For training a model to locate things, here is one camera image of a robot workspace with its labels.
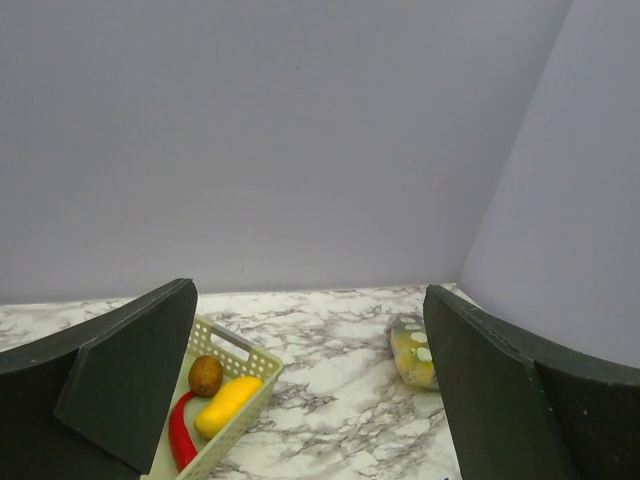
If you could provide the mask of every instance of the marble countertop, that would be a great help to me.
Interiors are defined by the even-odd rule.
[[[399,378],[389,319],[422,310],[425,287],[201,295],[198,313],[286,367],[271,405],[212,473],[220,480],[457,480],[442,399]],[[0,351],[128,299],[0,306]]]

